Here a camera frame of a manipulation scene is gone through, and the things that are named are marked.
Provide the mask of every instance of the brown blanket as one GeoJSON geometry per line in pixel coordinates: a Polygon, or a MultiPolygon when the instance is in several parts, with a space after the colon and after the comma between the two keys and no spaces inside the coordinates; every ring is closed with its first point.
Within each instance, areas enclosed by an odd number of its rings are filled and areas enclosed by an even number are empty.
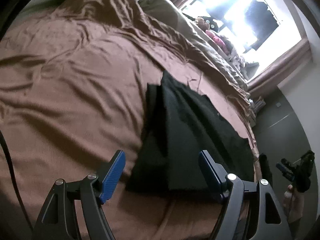
{"type": "MultiPolygon", "coordinates": [[[[122,149],[124,176],[104,205],[116,239],[211,232],[220,212],[215,203],[124,191],[142,143],[147,83],[159,84],[164,69],[208,95],[257,157],[245,93],[134,0],[66,0],[7,32],[0,43],[0,130],[33,223],[56,179],[80,180],[122,149]]],[[[0,176],[0,234],[30,239],[2,153],[0,176]]],[[[88,239],[81,216],[79,225],[88,239]]]]}

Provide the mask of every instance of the bed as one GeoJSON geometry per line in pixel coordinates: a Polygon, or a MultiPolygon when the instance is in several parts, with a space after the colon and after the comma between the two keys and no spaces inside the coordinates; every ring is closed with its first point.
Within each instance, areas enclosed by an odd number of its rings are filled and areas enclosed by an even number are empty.
{"type": "MultiPolygon", "coordinates": [[[[142,145],[147,84],[160,84],[164,70],[207,95],[248,138],[259,179],[247,94],[135,0],[65,0],[9,29],[0,43],[0,130],[33,223],[56,179],[82,179],[122,149],[124,174],[104,205],[116,239],[202,239],[211,233],[217,203],[124,190],[142,145]]],[[[30,239],[0,156],[0,232],[30,239]]],[[[89,239],[76,206],[81,234],[89,239]]]]}

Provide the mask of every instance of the gray floor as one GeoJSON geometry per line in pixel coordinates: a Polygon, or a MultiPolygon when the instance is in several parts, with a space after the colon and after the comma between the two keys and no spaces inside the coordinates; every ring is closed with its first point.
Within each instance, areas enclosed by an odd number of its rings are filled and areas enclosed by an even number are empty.
{"type": "MultiPolygon", "coordinates": [[[[265,98],[267,105],[257,115],[257,125],[252,129],[257,140],[259,153],[267,155],[273,174],[273,190],[282,203],[284,192],[290,184],[276,168],[282,158],[294,162],[310,145],[299,119],[279,89],[265,98]]],[[[311,187],[305,193],[303,218],[298,238],[302,239],[316,220],[318,186],[316,168],[310,177],[311,187]]]]}

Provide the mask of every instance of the blue gripper pad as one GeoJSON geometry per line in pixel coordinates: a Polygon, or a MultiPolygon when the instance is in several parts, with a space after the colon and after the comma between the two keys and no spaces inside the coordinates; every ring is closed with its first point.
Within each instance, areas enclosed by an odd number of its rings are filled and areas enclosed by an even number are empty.
{"type": "Polygon", "coordinates": [[[125,153],[121,150],[118,150],[107,166],[103,165],[103,167],[101,167],[97,172],[99,176],[99,182],[101,183],[101,193],[99,196],[101,204],[104,204],[112,197],[124,166],[125,153]]]}

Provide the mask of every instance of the metal screw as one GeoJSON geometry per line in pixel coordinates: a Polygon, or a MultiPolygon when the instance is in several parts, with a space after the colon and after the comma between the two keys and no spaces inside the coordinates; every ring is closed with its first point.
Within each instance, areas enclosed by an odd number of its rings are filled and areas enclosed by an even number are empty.
{"type": "Polygon", "coordinates": [[[63,179],[57,179],[56,180],[56,185],[61,185],[63,184],[63,179]]]}
{"type": "Polygon", "coordinates": [[[262,179],[260,180],[260,182],[262,185],[265,185],[265,186],[269,184],[269,182],[266,179],[262,179]]]}
{"type": "Polygon", "coordinates": [[[228,177],[228,179],[230,179],[230,180],[235,180],[235,179],[237,178],[237,176],[236,176],[235,174],[233,174],[233,173],[229,173],[229,174],[227,175],[227,177],[228,177]]]}
{"type": "Polygon", "coordinates": [[[95,179],[96,177],[97,177],[97,174],[95,174],[95,173],[90,173],[88,175],[88,179],[95,179]]]}

